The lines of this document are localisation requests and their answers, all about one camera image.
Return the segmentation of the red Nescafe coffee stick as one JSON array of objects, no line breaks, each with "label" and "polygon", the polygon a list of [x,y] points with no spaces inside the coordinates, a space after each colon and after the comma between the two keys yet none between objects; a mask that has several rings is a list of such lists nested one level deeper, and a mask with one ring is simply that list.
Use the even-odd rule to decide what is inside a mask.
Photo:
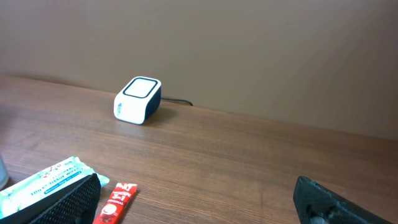
[{"label": "red Nescafe coffee stick", "polygon": [[137,184],[117,183],[93,224],[117,224],[136,192]]}]

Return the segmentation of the green lid jar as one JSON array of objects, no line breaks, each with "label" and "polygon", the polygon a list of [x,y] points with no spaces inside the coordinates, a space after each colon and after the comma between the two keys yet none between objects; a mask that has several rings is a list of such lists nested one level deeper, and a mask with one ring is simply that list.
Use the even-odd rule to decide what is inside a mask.
[{"label": "green lid jar", "polygon": [[0,158],[0,189],[3,189],[9,180],[9,174],[6,165],[2,158]]}]

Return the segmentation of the teal tissue wipes pack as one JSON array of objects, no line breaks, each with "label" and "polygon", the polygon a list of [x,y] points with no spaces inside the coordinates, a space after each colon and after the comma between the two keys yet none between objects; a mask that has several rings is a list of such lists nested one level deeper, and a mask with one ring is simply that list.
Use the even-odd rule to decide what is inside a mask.
[{"label": "teal tissue wipes pack", "polygon": [[1,219],[91,174],[98,176],[101,188],[109,183],[107,177],[97,174],[78,157],[69,157],[48,167],[1,191]]}]

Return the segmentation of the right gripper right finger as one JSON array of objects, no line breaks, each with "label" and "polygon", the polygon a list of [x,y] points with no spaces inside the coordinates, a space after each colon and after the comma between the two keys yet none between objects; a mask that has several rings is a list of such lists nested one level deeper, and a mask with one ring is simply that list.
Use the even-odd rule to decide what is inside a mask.
[{"label": "right gripper right finger", "polygon": [[297,179],[293,201],[301,224],[392,224],[305,176]]}]

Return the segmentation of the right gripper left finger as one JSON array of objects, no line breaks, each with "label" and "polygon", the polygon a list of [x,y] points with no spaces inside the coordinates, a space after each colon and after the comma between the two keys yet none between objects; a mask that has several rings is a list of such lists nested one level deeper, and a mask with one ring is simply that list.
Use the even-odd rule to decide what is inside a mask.
[{"label": "right gripper left finger", "polygon": [[8,217],[1,224],[93,223],[100,200],[101,184],[91,174]]}]

